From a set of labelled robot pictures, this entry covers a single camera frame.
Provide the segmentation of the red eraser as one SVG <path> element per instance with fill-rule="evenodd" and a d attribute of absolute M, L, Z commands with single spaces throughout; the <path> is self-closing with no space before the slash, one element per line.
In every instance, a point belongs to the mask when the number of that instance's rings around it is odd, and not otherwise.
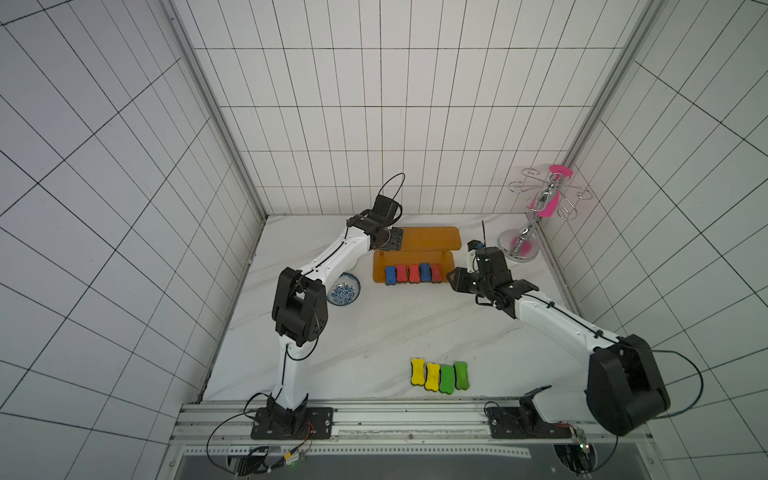
<path fill-rule="evenodd" d="M 406 265 L 403 265 L 403 264 L 396 265 L 395 273 L 396 273 L 396 281 L 398 283 L 407 283 L 409 281 L 408 267 Z"/>
<path fill-rule="evenodd" d="M 408 282 L 414 284 L 421 282 L 420 266 L 418 264 L 408 266 Z"/>
<path fill-rule="evenodd" d="M 441 283 L 443 281 L 442 268 L 440 264 L 433 263 L 430 265 L 431 282 Z"/>

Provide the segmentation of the blue eraser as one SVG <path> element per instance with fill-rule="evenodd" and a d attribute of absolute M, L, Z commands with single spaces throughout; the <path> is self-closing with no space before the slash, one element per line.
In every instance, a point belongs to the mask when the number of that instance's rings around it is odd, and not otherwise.
<path fill-rule="evenodd" d="M 421 263 L 419 265 L 419 277 L 421 282 L 432 281 L 432 271 L 429 263 Z"/>
<path fill-rule="evenodd" d="M 385 284 L 386 285 L 396 285 L 398 283 L 397 280 L 397 269 L 395 266 L 387 266 L 385 268 Z"/>

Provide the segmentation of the green eraser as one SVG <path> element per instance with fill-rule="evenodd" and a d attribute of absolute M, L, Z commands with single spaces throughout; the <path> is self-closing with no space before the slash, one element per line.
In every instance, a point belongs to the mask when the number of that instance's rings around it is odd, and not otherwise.
<path fill-rule="evenodd" d="M 438 391 L 442 394 L 453 395 L 455 392 L 455 369 L 452 365 L 440 366 Z"/>
<path fill-rule="evenodd" d="M 457 361 L 453 364 L 455 388 L 466 391 L 470 388 L 468 364 L 464 361 Z"/>

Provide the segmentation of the yellow eraser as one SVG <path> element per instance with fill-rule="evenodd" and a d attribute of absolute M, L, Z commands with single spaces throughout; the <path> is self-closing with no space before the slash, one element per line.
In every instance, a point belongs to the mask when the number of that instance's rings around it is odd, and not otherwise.
<path fill-rule="evenodd" d="M 424 386 L 426 383 L 425 360 L 422 358 L 412 358 L 410 383 L 413 386 Z"/>
<path fill-rule="evenodd" d="M 424 387 L 427 391 L 437 392 L 440 386 L 441 366 L 436 363 L 426 364 Z"/>

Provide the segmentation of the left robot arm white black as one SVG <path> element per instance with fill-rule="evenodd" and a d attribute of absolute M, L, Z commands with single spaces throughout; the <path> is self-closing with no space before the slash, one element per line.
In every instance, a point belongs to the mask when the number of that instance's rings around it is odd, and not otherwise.
<path fill-rule="evenodd" d="M 272 308 L 279 337 L 277 384 L 269 396 L 275 416 L 297 417 L 306 409 L 309 358 L 328 322 L 328 289 L 369 252 L 400 250 L 403 237 L 404 231 L 392 226 L 370 233 L 346 227 L 315 259 L 280 273 Z"/>

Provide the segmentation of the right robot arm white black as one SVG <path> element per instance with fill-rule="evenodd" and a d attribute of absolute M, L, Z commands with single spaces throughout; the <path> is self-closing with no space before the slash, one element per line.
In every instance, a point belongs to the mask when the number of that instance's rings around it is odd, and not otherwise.
<path fill-rule="evenodd" d="M 624 436 L 670 408 L 654 353 L 644 339 L 602 330 L 541 294 L 530 281 L 514 278 L 499 248 L 471 241 L 466 266 L 446 277 L 454 291 L 473 295 L 477 305 L 534 327 L 580 367 L 570 383 L 542 385 L 520 397 L 525 425 L 596 423 Z"/>

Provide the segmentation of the orange two-tier shelf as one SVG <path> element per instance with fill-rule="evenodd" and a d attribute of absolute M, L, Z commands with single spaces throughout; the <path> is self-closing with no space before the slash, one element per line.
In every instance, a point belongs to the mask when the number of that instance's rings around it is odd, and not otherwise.
<path fill-rule="evenodd" d="M 457 227 L 404 227 L 399 250 L 375 250 L 373 255 L 373 281 L 385 284 L 388 267 L 406 267 L 405 282 L 410 279 L 409 267 L 422 263 L 439 265 L 442 276 L 455 267 L 454 253 L 462 247 Z"/>

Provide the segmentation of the blue patterned bowl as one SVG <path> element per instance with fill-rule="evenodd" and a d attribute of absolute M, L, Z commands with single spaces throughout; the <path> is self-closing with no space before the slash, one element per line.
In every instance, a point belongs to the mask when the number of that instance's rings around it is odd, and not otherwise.
<path fill-rule="evenodd" d="M 357 300 L 361 292 L 358 278 L 348 272 L 343 272 L 331 285 L 327 293 L 327 301 L 334 306 L 347 306 Z"/>

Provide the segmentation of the pink object on stand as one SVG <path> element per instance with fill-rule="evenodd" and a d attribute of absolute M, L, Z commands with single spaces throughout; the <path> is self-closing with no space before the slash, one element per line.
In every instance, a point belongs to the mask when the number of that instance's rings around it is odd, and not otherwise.
<path fill-rule="evenodd" d="M 529 204 L 529 209 L 539 218 L 549 218 L 557 210 L 560 202 L 560 184 L 573 176 L 573 171 L 562 165 L 549 167 L 549 175 L 542 181 L 542 186 Z"/>

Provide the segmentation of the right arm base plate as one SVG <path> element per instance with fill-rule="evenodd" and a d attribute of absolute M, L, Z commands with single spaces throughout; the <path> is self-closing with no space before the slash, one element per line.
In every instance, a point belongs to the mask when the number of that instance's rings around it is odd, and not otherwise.
<path fill-rule="evenodd" d="M 484 408 L 493 439 L 571 439 L 572 430 L 558 424 L 546 423 L 535 413 L 519 407 L 490 405 Z"/>

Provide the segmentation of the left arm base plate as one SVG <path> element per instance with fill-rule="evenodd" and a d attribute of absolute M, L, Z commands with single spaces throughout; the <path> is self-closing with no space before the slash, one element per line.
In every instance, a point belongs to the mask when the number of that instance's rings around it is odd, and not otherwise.
<path fill-rule="evenodd" d="M 334 409 L 303 407 L 297 411 L 280 406 L 263 407 L 256 411 L 251 430 L 253 440 L 326 440 L 331 437 Z"/>

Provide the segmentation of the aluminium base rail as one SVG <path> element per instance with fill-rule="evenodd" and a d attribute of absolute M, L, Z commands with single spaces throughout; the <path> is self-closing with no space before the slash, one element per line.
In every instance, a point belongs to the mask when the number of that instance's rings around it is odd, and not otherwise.
<path fill-rule="evenodd" d="M 519 402 L 504 397 L 315 400 L 309 407 L 334 409 L 329 439 L 253 440 L 251 430 L 263 402 L 249 408 L 235 401 L 202 402 L 182 407 L 170 444 L 185 454 L 211 457 L 244 455 L 265 447 L 273 455 L 297 449 L 312 455 L 489 453 L 526 458 L 535 445 L 591 444 L 612 449 L 648 438 L 644 429 L 617 437 L 595 423 L 556 423 L 569 427 L 572 438 L 493 439 L 484 414 L 490 405 L 519 407 Z"/>

